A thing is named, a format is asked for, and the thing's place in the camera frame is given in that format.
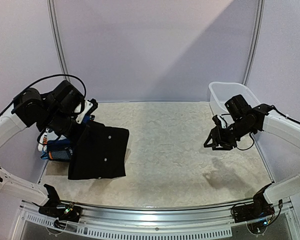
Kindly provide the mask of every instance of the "pile of clothes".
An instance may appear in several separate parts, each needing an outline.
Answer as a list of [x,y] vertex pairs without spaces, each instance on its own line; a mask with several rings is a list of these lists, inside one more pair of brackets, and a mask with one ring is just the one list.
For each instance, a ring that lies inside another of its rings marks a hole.
[[[83,123],[93,121],[94,115],[86,115]],[[41,152],[41,159],[70,162],[74,154],[75,145],[65,136],[58,136],[50,128],[46,128],[39,140],[38,150]]]

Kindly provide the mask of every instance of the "black garment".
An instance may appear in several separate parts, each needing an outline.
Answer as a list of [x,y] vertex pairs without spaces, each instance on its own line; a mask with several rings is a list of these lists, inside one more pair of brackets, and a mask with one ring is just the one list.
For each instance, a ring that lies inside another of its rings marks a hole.
[[113,179],[126,176],[129,130],[88,121],[68,169],[69,180]]

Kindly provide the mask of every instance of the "marble-patterned surface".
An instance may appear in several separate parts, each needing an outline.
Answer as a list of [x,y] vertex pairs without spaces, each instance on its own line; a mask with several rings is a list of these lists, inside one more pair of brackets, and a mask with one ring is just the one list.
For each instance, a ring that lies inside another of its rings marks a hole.
[[[68,180],[68,165],[49,162],[43,183],[63,200],[124,207],[188,207],[252,197],[270,183],[255,147],[204,148],[211,128],[207,102],[101,103],[96,121],[130,131],[126,177]],[[244,137],[238,146],[252,140]]]

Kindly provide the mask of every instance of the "white plastic basket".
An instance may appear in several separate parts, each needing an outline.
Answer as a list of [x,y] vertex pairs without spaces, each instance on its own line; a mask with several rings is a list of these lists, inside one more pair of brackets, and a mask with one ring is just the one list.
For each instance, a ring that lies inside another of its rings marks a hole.
[[[209,84],[210,89],[210,108],[213,115],[227,114],[225,103],[233,96],[241,94],[246,102],[252,107],[260,105],[260,101],[254,93],[245,85],[236,82],[218,82]],[[228,123],[233,123],[231,116],[224,116]]]

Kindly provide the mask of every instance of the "white partition panel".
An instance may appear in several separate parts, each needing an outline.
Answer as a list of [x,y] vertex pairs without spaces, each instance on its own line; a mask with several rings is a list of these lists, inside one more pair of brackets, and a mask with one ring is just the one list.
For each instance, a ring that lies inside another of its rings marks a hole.
[[[300,121],[300,0],[265,1],[248,87]],[[258,142],[276,181],[300,171],[300,150],[261,133]],[[291,198],[300,223],[300,194]]]
[[243,79],[258,0],[58,0],[69,73],[101,102],[207,101]]
[[[0,112],[28,84],[61,69],[46,1],[0,1]],[[39,86],[53,89],[58,80]],[[36,151],[36,127],[26,129],[0,149],[0,165],[12,174],[37,182],[44,161]],[[0,194],[0,240],[9,239],[21,199]]]

